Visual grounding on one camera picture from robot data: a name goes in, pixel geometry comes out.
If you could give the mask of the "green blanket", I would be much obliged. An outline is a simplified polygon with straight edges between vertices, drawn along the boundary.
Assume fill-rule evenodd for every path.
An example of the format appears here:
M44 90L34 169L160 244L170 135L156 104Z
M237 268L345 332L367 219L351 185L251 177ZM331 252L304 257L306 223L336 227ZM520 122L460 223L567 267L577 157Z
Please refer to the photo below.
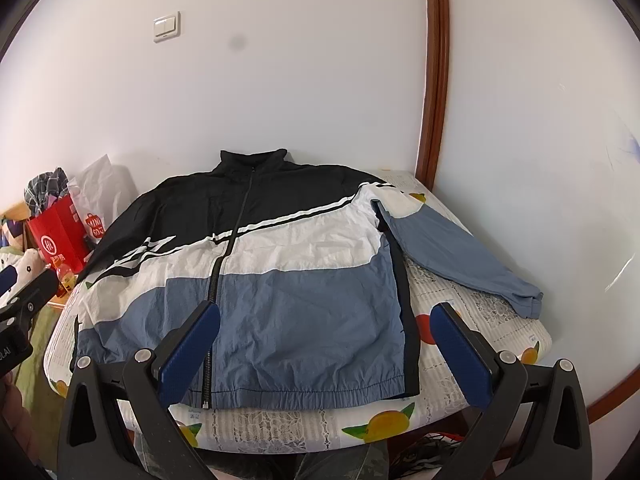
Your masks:
M61 311L44 307L35 317L30 343L32 355L20 366L15 379L25 408L32 416L40 462L47 469L56 469L58 430L64 410L64 399L50 386L44 374L43 356Z

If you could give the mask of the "white wall light switch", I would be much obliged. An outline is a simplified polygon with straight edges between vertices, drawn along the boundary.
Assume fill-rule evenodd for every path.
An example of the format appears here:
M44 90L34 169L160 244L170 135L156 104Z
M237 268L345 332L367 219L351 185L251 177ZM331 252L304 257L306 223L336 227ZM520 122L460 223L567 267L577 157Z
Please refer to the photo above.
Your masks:
M159 42L176 38L181 32L181 14L176 11L153 21L153 41Z

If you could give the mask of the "black white blue jacket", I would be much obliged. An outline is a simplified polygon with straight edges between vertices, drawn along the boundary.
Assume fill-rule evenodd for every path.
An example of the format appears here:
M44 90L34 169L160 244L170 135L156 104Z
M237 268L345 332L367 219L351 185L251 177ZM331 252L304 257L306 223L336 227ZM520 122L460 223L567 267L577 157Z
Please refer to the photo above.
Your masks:
M77 352L103 364L154 349L203 302L218 326L181 402L352 408L420 391L405 265L538 318L541 291L464 229L379 178L222 152L168 179L107 229L80 274Z

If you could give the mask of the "red paper shopping bag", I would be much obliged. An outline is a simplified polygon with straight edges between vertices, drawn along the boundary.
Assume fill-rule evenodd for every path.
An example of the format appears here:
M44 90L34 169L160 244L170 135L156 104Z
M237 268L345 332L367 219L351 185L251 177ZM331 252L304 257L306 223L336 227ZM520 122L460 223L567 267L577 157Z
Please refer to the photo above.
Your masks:
M54 266L62 262L75 274L82 271L90 250L86 230L69 195L29 219L27 225L46 263Z

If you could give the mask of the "plaid cloth in bag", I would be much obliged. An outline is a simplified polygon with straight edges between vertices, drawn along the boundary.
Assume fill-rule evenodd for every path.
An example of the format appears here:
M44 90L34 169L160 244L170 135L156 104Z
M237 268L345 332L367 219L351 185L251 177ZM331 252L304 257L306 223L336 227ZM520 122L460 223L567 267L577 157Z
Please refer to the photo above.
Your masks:
M68 194L68 179L63 168L38 174L24 189L24 201L32 217L37 217Z

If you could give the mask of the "brown wooden door frame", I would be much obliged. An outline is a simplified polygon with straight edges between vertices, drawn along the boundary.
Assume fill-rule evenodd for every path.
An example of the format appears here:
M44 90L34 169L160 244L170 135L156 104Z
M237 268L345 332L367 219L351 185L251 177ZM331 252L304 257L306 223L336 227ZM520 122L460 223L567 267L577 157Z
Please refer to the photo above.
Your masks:
M426 62L416 178L434 188L447 107L450 61L449 0L426 0Z

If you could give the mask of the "white plastic shopping bag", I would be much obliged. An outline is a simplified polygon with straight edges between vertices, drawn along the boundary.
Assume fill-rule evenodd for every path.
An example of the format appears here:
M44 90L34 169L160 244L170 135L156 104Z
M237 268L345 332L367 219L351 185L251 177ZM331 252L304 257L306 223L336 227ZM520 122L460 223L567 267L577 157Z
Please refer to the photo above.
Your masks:
M114 166L103 155L68 181L68 190L80 222L93 244L138 196L124 166Z

